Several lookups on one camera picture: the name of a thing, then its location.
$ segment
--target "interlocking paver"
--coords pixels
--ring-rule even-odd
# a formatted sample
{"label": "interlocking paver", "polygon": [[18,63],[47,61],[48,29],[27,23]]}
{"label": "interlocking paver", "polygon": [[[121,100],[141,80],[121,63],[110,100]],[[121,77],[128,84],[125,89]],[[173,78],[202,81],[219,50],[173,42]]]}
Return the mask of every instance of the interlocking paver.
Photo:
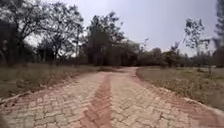
{"label": "interlocking paver", "polygon": [[3,117],[10,128],[81,127],[78,120],[104,78],[105,73],[90,74],[67,85],[21,97],[13,106],[1,106]]}
{"label": "interlocking paver", "polygon": [[136,68],[100,72],[10,101],[10,128],[223,128],[224,118],[198,103],[140,81]]}
{"label": "interlocking paver", "polygon": [[[134,68],[128,68],[125,71],[126,73],[117,73],[111,78],[112,110],[126,117],[118,124],[144,128],[223,127],[220,125],[221,121],[214,122],[219,116],[213,112],[209,112],[200,105],[184,103],[183,99],[171,92],[140,81],[135,77]],[[116,121],[112,121],[112,126],[117,127]]]}

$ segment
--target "paved walkway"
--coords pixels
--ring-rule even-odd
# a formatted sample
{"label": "paved walkway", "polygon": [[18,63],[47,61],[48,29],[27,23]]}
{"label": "paved walkway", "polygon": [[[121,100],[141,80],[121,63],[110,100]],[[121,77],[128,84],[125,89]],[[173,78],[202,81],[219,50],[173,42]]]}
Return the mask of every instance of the paved walkway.
{"label": "paved walkway", "polygon": [[0,108],[10,128],[224,128],[224,118],[135,76],[100,72]]}

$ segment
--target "vegetation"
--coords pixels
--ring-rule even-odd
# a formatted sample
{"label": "vegetation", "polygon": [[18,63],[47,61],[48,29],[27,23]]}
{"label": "vegetation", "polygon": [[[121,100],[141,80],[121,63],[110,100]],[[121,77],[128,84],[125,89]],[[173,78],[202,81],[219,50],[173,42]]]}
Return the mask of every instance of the vegetation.
{"label": "vegetation", "polygon": [[176,70],[144,67],[138,69],[137,75],[155,86],[224,110],[224,70],[212,71],[212,77],[208,77],[203,68],[202,72],[198,72],[195,68]]}

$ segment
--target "dry grass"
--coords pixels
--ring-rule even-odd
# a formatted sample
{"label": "dry grass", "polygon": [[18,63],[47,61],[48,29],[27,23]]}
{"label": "dry grass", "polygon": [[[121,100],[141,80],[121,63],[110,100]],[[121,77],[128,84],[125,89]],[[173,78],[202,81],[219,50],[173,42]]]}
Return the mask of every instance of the dry grass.
{"label": "dry grass", "polygon": [[137,75],[155,86],[224,110],[224,69],[213,69],[212,76],[206,71],[144,67],[138,69]]}
{"label": "dry grass", "polygon": [[0,68],[0,98],[35,91],[53,85],[81,73],[97,71],[91,66],[49,66],[29,65],[28,67]]}

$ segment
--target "sky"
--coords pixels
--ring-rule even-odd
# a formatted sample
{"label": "sky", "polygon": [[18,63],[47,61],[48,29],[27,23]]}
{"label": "sky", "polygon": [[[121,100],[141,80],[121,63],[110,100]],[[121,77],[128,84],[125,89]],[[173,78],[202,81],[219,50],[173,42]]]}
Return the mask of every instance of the sky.
{"label": "sky", "polygon": [[[54,3],[60,0],[42,0]],[[75,4],[88,26],[94,15],[107,15],[116,12],[121,22],[121,30],[130,40],[138,43],[146,38],[147,49],[155,47],[168,50],[175,42],[184,37],[187,18],[202,19],[205,26],[203,37],[215,34],[216,0],[61,0],[68,5]],[[182,53],[193,55],[195,52],[180,44]]]}

